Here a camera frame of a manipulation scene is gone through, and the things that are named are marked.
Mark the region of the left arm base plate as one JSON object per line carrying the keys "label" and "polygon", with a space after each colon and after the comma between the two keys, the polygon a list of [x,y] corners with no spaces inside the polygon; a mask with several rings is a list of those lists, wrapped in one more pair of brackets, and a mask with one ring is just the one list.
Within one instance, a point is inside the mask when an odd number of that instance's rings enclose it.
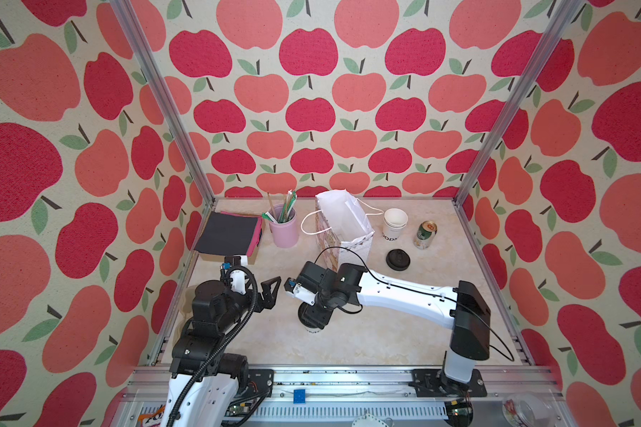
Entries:
{"label": "left arm base plate", "polygon": [[237,399],[254,399],[263,393],[266,398],[272,394],[275,371],[273,369],[250,369],[246,376],[240,377]]}

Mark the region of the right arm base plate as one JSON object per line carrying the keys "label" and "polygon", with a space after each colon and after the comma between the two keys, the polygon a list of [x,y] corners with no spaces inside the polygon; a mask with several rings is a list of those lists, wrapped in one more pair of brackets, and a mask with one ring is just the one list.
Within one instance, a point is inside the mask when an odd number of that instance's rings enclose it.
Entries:
{"label": "right arm base plate", "polygon": [[442,369],[413,369],[408,383],[419,398],[485,398],[488,396],[478,369],[472,371],[468,383],[447,377]]}

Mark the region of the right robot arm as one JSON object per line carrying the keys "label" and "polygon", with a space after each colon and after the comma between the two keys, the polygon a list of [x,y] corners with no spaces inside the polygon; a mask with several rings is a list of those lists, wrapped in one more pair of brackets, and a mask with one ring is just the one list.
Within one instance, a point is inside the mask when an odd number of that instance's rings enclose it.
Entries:
{"label": "right robot arm", "polygon": [[335,311],[345,306],[379,307],[405,312],[450,330],[440,381],[444,386],[468,386],[475,365],[490,357],[491,311],[477,287],[425,286],[380,275],[352,263],[338,270],[307,262],[299,275],[287,279],[285,291],[299,300],[297,316],[309,330],[322,330]]}

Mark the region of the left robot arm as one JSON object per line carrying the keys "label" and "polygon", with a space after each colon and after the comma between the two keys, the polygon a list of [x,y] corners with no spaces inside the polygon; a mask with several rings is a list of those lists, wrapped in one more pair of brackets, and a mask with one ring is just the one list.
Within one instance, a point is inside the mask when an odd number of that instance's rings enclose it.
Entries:
{"label": "left robot arm", "polygon": [[275,306],[280,285],[226,263],[219,279],[196,287],[172,350],[163,426],[242,426],[271,396],[272,370],[250,372],[245,355],[226,349],[254,314]]}

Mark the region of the white paper coffee cup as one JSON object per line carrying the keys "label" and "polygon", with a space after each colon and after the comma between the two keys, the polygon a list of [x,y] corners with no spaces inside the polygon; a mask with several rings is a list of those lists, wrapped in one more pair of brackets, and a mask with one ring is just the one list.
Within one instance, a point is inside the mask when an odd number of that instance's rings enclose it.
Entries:
{"label": "white paper coffee cup", "polygon": [[313,327],[313,326],[308,326],[306,324],[303,325],[304,329],[310,333],[310,334],[318,334],[323,331],[322,328],[319,327]]}

